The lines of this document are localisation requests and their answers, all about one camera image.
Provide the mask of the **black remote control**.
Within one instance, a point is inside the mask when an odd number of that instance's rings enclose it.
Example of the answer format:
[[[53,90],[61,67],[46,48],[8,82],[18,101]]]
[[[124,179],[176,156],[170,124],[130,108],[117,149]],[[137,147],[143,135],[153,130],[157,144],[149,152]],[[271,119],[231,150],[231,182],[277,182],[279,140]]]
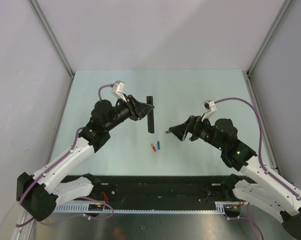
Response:
[[[153,96],[147,96],[146,97],[146,103],[149,104],[149,105],[154,105]],[[150,133],[150,134],[155,133],[154,110],[151,110],[147,114],[147,130],[148,130],[148,133]]]

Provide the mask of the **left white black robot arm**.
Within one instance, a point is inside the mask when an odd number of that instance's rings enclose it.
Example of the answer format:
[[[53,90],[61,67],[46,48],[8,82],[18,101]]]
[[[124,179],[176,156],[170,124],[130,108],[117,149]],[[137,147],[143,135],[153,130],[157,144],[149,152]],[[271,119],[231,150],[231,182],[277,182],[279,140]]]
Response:
[[[132,95],[124,95],[115,105],[107,99],[96,102],[88,123],[76,131],[73,143],[60,157],[33,174],[23,172],[18,176],[16,200],[19,205],[33,220],[41,222],[64,203],[86,197],[97,199],[101,194],[100,181],[91,174],[66,183],[63,179],[106,144],[112,129],[127,119],[140,121],[153,110],[152,103],[140,102]]]

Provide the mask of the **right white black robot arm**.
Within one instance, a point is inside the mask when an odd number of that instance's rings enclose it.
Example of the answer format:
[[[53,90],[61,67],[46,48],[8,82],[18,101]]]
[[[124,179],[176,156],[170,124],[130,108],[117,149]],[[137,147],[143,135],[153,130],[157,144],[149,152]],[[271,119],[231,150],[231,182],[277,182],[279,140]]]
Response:
[[[256,183],[251,186],[233,176],[232,183],[222,186],[222,197],[227,201],[238,198],[258,207],[277,219],[289,235],[301,240],[301,190],[267,167],[252,148],[238,139],[238,130],[230,119],[220,118],[211,125],[208,119],[191,115],[168,132],[180,141],[191,134],[190,141],[201,139],[220,150],[227,167]]]

